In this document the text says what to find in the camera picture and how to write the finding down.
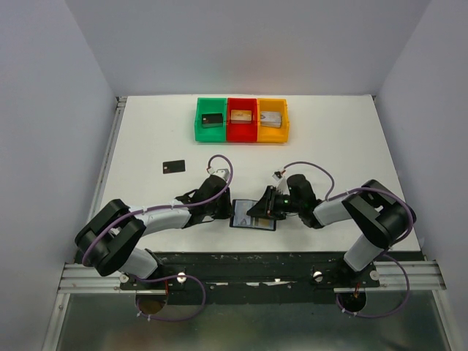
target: white tabletop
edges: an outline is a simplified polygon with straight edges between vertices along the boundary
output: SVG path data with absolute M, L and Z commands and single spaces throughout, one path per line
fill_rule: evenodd
M 206 163 L 214 154 L 233 163 L 231 199 L 260 199 L 266 186 L 273 184 L 273 171 L 294 161 L 314 162 L 331 172 L 336 180 L 332 195 L 375 178 L 403 196 L 370 96 L 277 97 L 287 99 L 290 118 L 290 139 L 284 145 L 195 142 L 198 97 L 127 99 L 101 206 L 114 198 L 127 205 L 168 203 L 202 184 L 208 176 Z M 178 159 L 185 159 L 186 172 L 162 174 L 163 162 Z M 216 160 L 214 167 L 227 166 Z M 326 175 L 305 165 L 289 168 L 287 175 L 295 173 L 303 173 L 317 197 L 323 198 L 330 186 Z M 218 220 L 148 235 L 137 247 L 166 252 L 347 251 L 360 234 L 352 220 L 314 230 L 295 216 L 278 221 L 276 232 L 235 229 L 228 220 Z M 419 251 L 414 232 L 394 249 Z

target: black card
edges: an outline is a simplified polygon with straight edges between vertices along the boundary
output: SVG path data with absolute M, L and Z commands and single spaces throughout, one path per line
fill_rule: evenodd
M 223 124 L 222 113 L 204 113 L 202 114 L 202 127 L 221 127 Z
M 164 174 L 185 172 L 185 160 L 180 159 L 178 161 L 163 162 L 162 163 L 162 172 Z

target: small box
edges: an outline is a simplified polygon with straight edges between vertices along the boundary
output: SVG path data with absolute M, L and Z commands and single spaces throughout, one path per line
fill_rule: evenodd
M 235 123 L 231 121 L 233 110 L 249 111 L 252 116 L 250 123 Z M 231 143 L 255 143 L 257 141 L 257 99 L 242 99 L 230 97 L 227 99 L 226 140 Z
M 202 143 L 225 142 L 226 112 L 226 98 L 199 97 L 195 114 L 195 140 Z
M 258 115 L 263 111 L 281 113 L 281 126 L 272 128 L 263 126 L 258 120 L 259 143 L 286 143 L 290 133 L 290 120 L 287 115 L 287 103 L 285 99 L 258 99 Z

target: cable connector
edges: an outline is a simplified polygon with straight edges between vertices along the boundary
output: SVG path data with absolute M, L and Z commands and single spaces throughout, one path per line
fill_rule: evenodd
M 285 170 L 284 167 L 282 167 L 282 168 L 278 169 L 277 171 L 273 172 L 272 177 L 273 177 L 273 179 L 275 181 L 280 182 L 284 178 L 285 173 L 286 173 L 286 170 Z

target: purple cable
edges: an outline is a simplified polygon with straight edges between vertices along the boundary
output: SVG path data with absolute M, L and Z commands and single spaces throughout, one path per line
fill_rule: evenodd
M 152 320 L 160 320 L 162 322 L 183 322 L 184 320 L 190 320 L 192 319 L 193 317 L 196 317 L 197 315 L 199 315 L 201 313 L 201 311 L 205 308 L 205 302 L 206 302 L 206 290 L 205 290 L 205 287 L 203 286 L 203 283 L 196 277 L 194 276 L 182 276 L 182 275 L 176 275 L 176 276 L 165 276 L 163 278 L 158 278 L 158 279 L 141 279 L 141 278 L 138 278 L 137 276 L 135 276 L 135 278 L 140 281 L 140 282 L 144 282 L 144 283 L 159 283 L 159 282 L 163 282 L 164 280 L 169 280 L 169 279 L 175 279 L 175 278 L 189 278 L 189 279 L 192 279 L 192 280 L 195 280 L 198 285 L 200 285 L 200 287 L 202 288 L 202 294 L 203 294 L 203 298 L 202 298 L 202 303 L 200 304 L 200 308 L 195 311 L 194 313 L 192 313 L 191 315 L 187 316 L 187 317 L 182 317 L 182 318 L 165 318 L 165 317 L 156 317 L 156 316 L 153 316 L 151 314 L 144 314 L 141 312 L 141 308 L 140 308 L 140 300 L 137 301 L 137 308 L 138 308 L 138 311 L 144 316 L 144 317 L 149 317 L 150 319 Z
M 387 254 L 384 254 L 383 257 L 385 258 L 388 258 L 389 260 L 392 260 L 394 261 L 394 263 L 396 263 L 396 265 L 398 267 L 400 267 L 401 271 L 403 272 L 403 275 L 404 275 L 404 280 L 407 281 L 407 293 L 406 295 L 404 296 L 404 300 L 400 303 L 400 305 L 398 307 L 396 307 L 395 309 L 392 309 L 391 311 L 389 312 L 386 312 L 386 313 L 382 313 L 382 314 L 364 314 L 364 313 L 354 313 L 354 312 L 351 312 L 351 311 L 348 311 L 347 309 L 345 309 L 343 307 L 343 305 L 341 304 L 341 301 L 340 301 L 340 294 L 336 294 L 336 304 L 338 305 L 338 307 L 341 309 L 341 311 L 343 313 L 346 313 L 346 314 L 349 314 L 350 316 L 355 316 L 355 317 L 359 317 L 359 318 L 367 318 L 367 319 L 370 319 L 370 320 L 373 320 L 375 318 L 383 318 L 383 317 L 388 317 L 388 316 L 391 316 L 392 314 L 395 314 L 397 312 L 400 312 L 403 307 L 405 307 L 405 305 L 407 304 L 408 300 L 410 299 L 410 279 L 408 278 L 408 273 L 404 270 L 403 266 L 400 264 L 400 262 L 398 262 L 397 260 L 395 260 L 393 257 L 390 257 L 388 256 Z
M 229 185 L 231 184 L 231 181 L 233 179 L 233 175 L 234 175 L 234 169 L 233 169 L 233 164 L 231 163 L 231 161 L 226 157 L 226 156 L 223 156 L 223 155 L 213 155 L 209 160 L 208 160 L 208 168 L 211 166 L 211 161 L 213 161 L 215 158 L 217 157 L 220 157 L 222 158 L 224 161 L 227 162 L 227 164 L 229 165 L 229 169 L 230 169 L 230 174 L 229 174 L 229 179 L 227 180 L 226 182 L 226 185 L 224 186 L 224 188 L 222 188 L 222 190 L 210 197 L 209 199 L 207 200 L 204 200 L 204 201 L 201 201 L 199 203 L 187 203 L 187 204 L 183 204 L 183 205 L 174 205 L 173 207 L 171 205 L 156 205 L 156 206 L 153 206 L 153 207 L 148 207 L 146 210 L 147 211 L 155 211 L 155 210 L 164 210 L 166 208 L 191 208 L 191 207 L 195 207 L 195 206 L 201 206 L 201 205 L 205 205 L 206 203 L 209 203 L 215 199 L 217 199 L 218 197 L 220 197 L 226 190 L 227 188 L 229 187 Z M 123 216 L 117 218 L 114 222 L 110 223 L 94 240 L 93 242 L 88 246 L 88 249 L 86 250 L 85 254 L 83 255 L 83 259 L 81 260 L 82 264 L 83 265 L 86 265 L 88 259 L 89 259 L 89 255 L 91 254 L 91 251 L 93 251 L 94 247 L 96 247 L 97 243 L 99 243 L 99 241 L 104 238 L 104 235 L 106 235 L 107 233 L 109 233 L 109 230 L 111 230 L 112 228 L 114 228 L 118 223 L 122 222 L 124 219 L 127 219 L 131 216 L 135 216 L 135 215 L 138 215 L 138 214 L 142 214 L 143 213 L 143 210 L 137 210 L 137 211 L 133 211 L 133 212 L 129 212 L 128 214 L 124 214 Z
M 331 180 L 330 189 L 325 194 L 325 200 L 328 200 L 328 197 L 330 196 L 331 192 L 335 188 L 335 179 L 333 179 L 333 176 L 325 168 L 322 168 L 319 165 L 316 165 L 315 163 L 306 162 L 306 161 L 291 162 L 291 163 L 288 163 L 287 165 L 285 165 L 283 168 L 286 169 L 286 168 L 291 167 L 293 165 L 309 165 L 309 166 L 315 167 L 315 168 L 321 170 L 322 172 L 324 172 L 324 174 L 326 174 L 329 177 L 329 179 Z

